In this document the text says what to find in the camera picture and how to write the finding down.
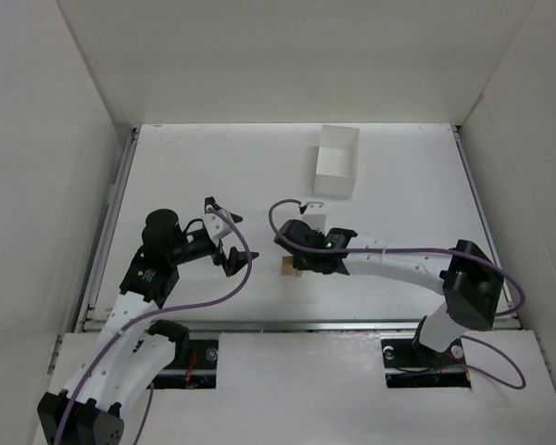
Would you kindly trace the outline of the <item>light wood block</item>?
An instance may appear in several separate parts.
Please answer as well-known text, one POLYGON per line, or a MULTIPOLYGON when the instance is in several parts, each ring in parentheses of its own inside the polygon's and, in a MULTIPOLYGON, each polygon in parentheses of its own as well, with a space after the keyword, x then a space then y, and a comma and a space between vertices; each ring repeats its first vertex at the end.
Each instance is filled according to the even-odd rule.
POLYGON ((283 256, 281 265, 282 276, 296 276, 302 275, 302 272, 295 268, 293 256, 283 256))

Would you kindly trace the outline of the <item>white perforated box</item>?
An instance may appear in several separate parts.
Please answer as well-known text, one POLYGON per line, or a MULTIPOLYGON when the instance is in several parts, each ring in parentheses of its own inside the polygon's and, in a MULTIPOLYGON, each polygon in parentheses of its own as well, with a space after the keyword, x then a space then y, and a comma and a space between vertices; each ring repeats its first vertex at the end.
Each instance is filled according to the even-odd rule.
POLYGON ((313 191, 326 197, 352 198, 358 178, 360 129, 323 125, 313 191))

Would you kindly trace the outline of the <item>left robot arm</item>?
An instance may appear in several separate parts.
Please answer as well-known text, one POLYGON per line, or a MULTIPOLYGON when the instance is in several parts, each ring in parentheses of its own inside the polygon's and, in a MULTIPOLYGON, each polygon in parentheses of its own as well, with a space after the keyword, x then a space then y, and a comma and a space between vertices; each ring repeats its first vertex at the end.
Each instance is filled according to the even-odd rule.
POLYGON ((113 310, 91 352, 58 392, 46 392, 37 413, 49 444, 118 444, 125 419, 145 388, 189 350, 188 329, 163 320, 176 308, 166 301, 179 281, 179 266, 209 257, 226 276, 251 273, 257 253, 248 246, 224 250, 242 217, 205 200, 195 231, 181 227, 169 209, 147 215, 142 244, 121 284, 113 310))

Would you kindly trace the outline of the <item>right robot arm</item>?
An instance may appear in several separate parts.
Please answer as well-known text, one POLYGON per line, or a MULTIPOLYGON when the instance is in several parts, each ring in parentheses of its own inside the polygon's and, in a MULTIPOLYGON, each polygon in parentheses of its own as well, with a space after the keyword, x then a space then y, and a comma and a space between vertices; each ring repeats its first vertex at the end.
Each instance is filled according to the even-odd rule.
POLYGON ((444 302, 419 323, 414 348, 443 353, 468 331, 492 330, 504 278, 473 242, 443 252, 414 252, 344 228, 327 233, 289 220, 274 243, 293 256, 294 268, 322 274, 379 276, 428 289, 444 302))

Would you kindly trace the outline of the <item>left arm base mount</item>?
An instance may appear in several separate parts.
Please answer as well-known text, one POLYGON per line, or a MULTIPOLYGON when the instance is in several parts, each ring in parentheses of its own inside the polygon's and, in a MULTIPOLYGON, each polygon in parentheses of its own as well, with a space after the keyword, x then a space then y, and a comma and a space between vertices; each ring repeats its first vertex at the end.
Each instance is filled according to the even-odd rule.
POLYGON ((217 382, 219 340, 194 335, 187 326, 158 320, 148 329, 149 335, 165 337, 174 345, 170 364, 154 378, 155 389, 214 389, 217 382))

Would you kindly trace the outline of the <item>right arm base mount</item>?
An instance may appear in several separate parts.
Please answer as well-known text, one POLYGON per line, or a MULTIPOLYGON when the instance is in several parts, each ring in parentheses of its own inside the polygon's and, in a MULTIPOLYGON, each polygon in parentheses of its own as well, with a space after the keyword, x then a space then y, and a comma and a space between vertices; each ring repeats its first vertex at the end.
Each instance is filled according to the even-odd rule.
POLYGON ((444 352, 430 350, 411 338, 381 340, 388 388, 471 388, 464 351, 456 339, 444 352))

